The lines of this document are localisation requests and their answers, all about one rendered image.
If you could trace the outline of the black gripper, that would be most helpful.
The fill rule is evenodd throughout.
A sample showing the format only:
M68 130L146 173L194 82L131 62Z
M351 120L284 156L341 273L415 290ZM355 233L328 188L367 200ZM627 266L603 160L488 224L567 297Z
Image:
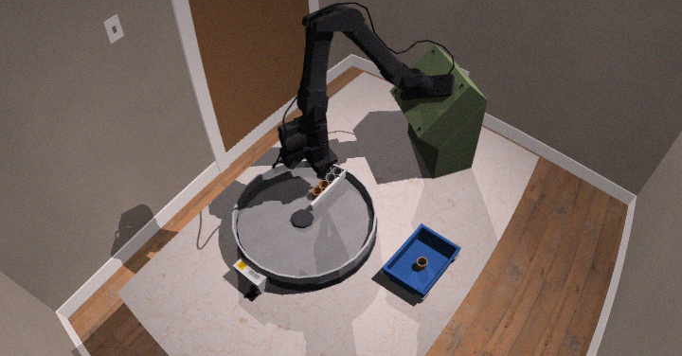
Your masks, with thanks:
M309 160L309 158L306 156L305 159L308 161L308 163L311 165L313 170L320 176L324 177L330 168L331 165L336 164L338 162L337 156L334 154L334 152L331 150L329 147L329 138L325 143L315 145L312 144L308 141L308 143L312 146L319 147L323 146L324 150L324 159L312 164L312 162Z

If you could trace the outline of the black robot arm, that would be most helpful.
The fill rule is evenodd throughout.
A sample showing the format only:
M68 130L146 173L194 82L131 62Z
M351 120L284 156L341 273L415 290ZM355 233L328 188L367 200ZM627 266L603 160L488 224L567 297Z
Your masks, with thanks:
M326 80L334 31L342 31L376 64L387 81L401 89L401 99L450 97L453 94L455 77L452 74L428 76L418 68L410 69L369 29L358 9L344 5L326 9L328 7L323 8L325 11L319 9L302 19L302 25L306 27L307 46L302 89L296 101L302 116L284 124L287 135L280 155L288 169L294 169L306 156L312 164L324 159L323 146L315 147L308 141L319 145L328 140L326 113L329 97Z

